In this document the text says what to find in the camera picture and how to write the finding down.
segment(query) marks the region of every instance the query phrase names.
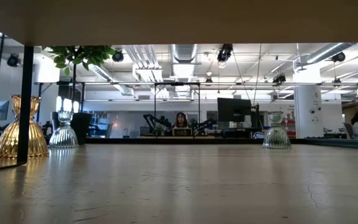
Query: office chair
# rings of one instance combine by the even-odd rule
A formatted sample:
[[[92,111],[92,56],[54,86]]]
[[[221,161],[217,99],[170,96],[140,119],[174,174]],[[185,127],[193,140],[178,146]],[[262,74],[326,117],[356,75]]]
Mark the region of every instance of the office chair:
[[[349,135],[349,137],[351,139],[353,139],[353,126],[351,124],[348,124],[348,123],[343,123],[343,125],[345,126],[347,134]]]

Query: black plant pot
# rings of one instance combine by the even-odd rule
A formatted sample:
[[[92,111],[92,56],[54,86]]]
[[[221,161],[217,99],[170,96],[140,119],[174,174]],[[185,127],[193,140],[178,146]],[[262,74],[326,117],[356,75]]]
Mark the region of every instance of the black plant pot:
[[[57,112],[51,113],[53,131],[59,128],[60,123],[58,120]],[[77,136],[78,144],[85,144],[86,134],[89,131],[89,125],[91,124],[92,114],[88,113],[75,113],[73,114],[73,120],[70,126],[73,128],[75,135]]]

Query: black monitor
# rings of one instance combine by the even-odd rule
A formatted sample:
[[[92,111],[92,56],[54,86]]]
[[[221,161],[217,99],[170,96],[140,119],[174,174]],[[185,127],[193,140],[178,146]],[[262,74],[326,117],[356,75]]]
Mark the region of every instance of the black monitor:
[[[251,101],[218,98],[219,122],[244,122],[245,115],[251,115]]]
[[[9,110],[9,101],[0,101],[0,121],[5,121]]]

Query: glass vase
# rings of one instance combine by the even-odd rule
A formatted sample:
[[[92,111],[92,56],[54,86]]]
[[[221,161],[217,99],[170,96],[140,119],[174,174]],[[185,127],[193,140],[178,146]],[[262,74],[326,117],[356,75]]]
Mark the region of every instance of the glass vase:
[[[15,121],[13,121],[0,137],[0,158],[17,158],[17,143],[19,138],[19,117],[21,107],[21,96],[12,95],[13,111]],[[38,123],[34,122],[34,114],[38,111],[41,98],[31,96],[30,101],[30,125],[29,125],[29,149],[27,157],[48,156],[47,142]]]
[[[281,127],[281,121],[283,119],[282,111],[273,111],[267,113],[271,122],[271,126],[265,135],[264,143],[262,147],[264,149],[289,149],[291,148],[291,142],[287,133]]]
[[[71,149],[78,147],[77,136],[70,126],[72,117],[72,112],[58,111],[60,127],[50,137],[49,148]]]

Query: wooden table surface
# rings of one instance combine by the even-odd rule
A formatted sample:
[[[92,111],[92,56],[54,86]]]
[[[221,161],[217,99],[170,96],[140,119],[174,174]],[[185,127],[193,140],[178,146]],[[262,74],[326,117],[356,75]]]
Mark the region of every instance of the wooden table surface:
[[[358,223],[358,149],[51,151],[0,171],[0,223]]]

